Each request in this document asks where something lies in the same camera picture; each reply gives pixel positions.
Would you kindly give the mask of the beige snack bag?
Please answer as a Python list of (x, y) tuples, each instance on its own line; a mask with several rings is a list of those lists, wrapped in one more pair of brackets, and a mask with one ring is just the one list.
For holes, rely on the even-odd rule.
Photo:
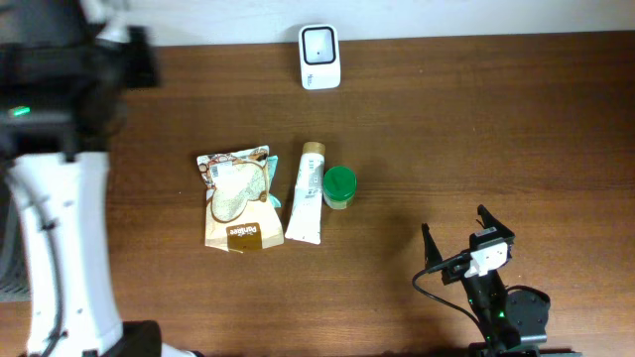
[(270, 195), (270, 148), (201, 155), (196, 164), (205, 191), (204, 245), (245, 253), (284, 243)]

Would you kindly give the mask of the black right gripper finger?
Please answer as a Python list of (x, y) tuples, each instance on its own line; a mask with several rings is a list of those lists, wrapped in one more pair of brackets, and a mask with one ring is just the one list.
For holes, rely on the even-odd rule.
[(497, 238), (505, 241), (513, 241), (515, 233), (500, 222), (483, 204), (477, 206), (477, 215), (480, 217), (481, 231), (478, 233), (480, 240), (485, 241)]
[(422, 224), (422, 234), (425, 246), (425, 270), (437, 271), (439, 269), (439, 265), (444, 259), (435, 243), (430, 227), (427, 223)]

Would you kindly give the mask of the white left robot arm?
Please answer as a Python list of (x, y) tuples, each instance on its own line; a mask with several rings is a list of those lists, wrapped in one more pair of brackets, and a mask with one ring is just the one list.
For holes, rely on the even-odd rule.
[(124, 321), (112, 289), (105, 198), (121, 93), (158, 83), (146, 31), (1, 50), (1, 170), (21, 223), (30, 356), (175, 356), (156, 321)]

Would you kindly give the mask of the white cosmetic tube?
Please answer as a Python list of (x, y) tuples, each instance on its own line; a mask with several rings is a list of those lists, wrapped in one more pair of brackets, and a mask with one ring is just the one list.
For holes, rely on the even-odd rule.
[(292, 213), (285, 237), (319, 245), (325, 145), (306, 142), (300, 158)]

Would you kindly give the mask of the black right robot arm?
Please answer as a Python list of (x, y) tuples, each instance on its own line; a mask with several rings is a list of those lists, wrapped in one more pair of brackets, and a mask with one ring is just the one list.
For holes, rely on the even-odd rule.
[[(477, 207), (481, 229), (469, 236), (469, 246), (445, 259), (431, 234), (422, 225), (425, 267), (412, 277), (420, 294), (466, 315), (477, 327), (483, 341), (467, 347), (468, 356), (577, 356), (570, 349), (543, 350), (548, 340), (547, 325), (551, 298), (537, 289), (503, 283), (498, 270), (512, 259), (515, 233), (484, 206)], [(438, 297), (418, 284), (419, 278), (439, 272), (448, 286), (462, 284), (468, 309)]]

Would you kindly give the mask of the green lid jar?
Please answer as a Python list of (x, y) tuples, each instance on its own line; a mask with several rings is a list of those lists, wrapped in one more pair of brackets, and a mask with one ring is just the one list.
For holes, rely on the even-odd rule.
[(351, 205), (357, 191), (356, 174), (348, 167), (330, 168), (322, 180), (323, 199), (335, 210), (343, 210)]

